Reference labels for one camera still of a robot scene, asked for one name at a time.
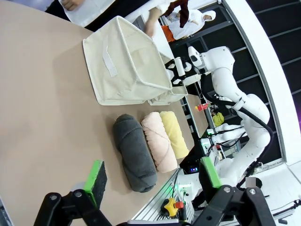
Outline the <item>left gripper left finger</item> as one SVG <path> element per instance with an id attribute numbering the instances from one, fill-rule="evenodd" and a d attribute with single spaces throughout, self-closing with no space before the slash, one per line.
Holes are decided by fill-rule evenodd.
<path id="1" fill-rule="evenodd" d="M 87 226 L 110 226 L 100 210 L 107 176 L 103 161 L 96 160 L 82 188 L 67 195 L 45 195 L 35 219 L 35 226 L 70 226 L 75 219 L 82 219 Z"/>

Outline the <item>person's left hand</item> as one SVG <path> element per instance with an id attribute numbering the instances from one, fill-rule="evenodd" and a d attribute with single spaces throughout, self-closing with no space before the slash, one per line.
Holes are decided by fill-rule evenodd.
<path id="1" fill-rule="evenodd" d="M 145 23 L 145 29 L 144 32 L 146 35 L 148 35 L 149 37 L 153 37 L 154 32 L 155 32 L 155 21 L 152 19 L 148 19 Z"/>

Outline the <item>person's right hand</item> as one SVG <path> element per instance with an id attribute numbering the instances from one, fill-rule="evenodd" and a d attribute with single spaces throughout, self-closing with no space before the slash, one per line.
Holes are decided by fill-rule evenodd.
<path id="1" fill-rule="evenodd" d="M 73 11 L 82 4 L 83 0 L 63 0 L 62 5 L 68 11 Z"/>

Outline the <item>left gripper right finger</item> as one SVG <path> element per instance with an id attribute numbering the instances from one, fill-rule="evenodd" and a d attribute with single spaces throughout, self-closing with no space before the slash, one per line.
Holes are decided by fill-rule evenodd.
<path id="1" fill-rule="evenodd" d="M 229 218 L 236 218 L 241 226 L 276 224 L 261 189 L 247 187 L 242 191 L 223 185 L 209 157 L 200 160 L 199 181 L 207 206 L 194 221 L 194 226 L 218 226 Z"/>

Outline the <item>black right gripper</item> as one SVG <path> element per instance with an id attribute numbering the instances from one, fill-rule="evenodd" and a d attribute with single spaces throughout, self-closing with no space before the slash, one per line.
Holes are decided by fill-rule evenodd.
<path id="1" fill-rule="evenodd" d="M 171 59 L 165 64 L 165 68 L 168 70 L 173 70 L 176 68 L 176 64 L 174 59 Z M 200 81 L 201 75 L 197 74 L 194 70 L 194 65 L 189 62 L 185 62 L 184 66 L 185 71 L 185 79 L 184 76 L 174 75 L 171 79 L 171 83 L 173 87 L 181 87 L 183 85 L 191 85 Z"/>

